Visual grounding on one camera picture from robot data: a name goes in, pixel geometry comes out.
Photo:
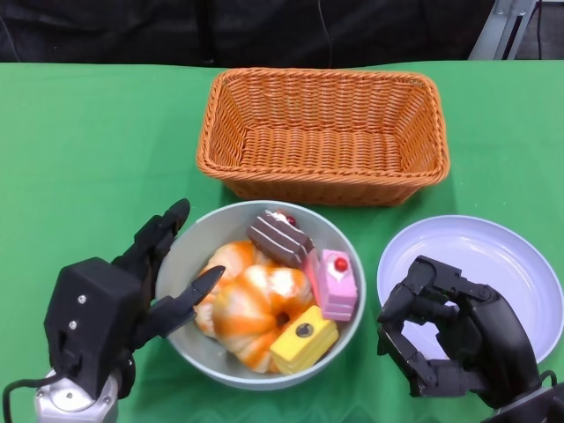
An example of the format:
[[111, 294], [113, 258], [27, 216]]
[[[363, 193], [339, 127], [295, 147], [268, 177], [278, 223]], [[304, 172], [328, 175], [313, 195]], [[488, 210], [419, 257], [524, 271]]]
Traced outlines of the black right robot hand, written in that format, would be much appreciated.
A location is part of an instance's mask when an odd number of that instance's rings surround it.
[[[541, 386], [531, 342], [507, 300], [448, 264], [418, 256], [377, 321], [377, 352], [393, 359], [414, 397], [473, 392], [497, 409]], [[406, 322], [433, 324], [446, 359], [427, 358], [403, 334]]]

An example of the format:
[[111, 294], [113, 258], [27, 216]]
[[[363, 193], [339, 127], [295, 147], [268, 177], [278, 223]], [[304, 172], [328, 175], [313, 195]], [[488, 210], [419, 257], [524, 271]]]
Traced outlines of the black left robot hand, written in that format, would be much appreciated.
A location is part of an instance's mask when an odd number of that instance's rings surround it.
[[134, 235], [132, 245], [112, 261], [112, 265], [137, 278], [141, 285], [141, 314], [126, 342], [129, 354], [153, 338], [166, 338], [193, 320], [197, 315], [196, 306], [211, 293], [226, 270], [223, 265], [213, 266], [189, 282], [180, 295], [155, 299], [160, 267], [188, 219], [189, 211], [189, 200], [182, 198], [164, 214], [151, 217]]

